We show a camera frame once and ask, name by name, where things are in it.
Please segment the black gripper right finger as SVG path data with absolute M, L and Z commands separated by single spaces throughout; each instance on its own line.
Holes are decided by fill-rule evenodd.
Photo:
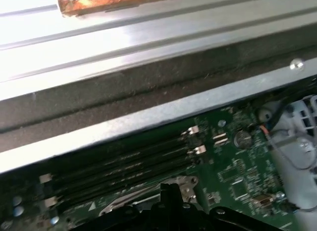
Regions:
M 208 214 L 183 201 L 176 183 L 171 184 L 171 224 L 178 231 L 278 231 L 270 224 L 226 207 Z

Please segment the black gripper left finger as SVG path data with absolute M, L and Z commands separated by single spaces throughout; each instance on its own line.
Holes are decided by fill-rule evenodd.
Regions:
M 160 185 L 160 201 L 150 209 L 139 211 L 132 206 L 124 206 L 101 215 L 76 228 L 74 231 L 170 231 L 171 185 Z

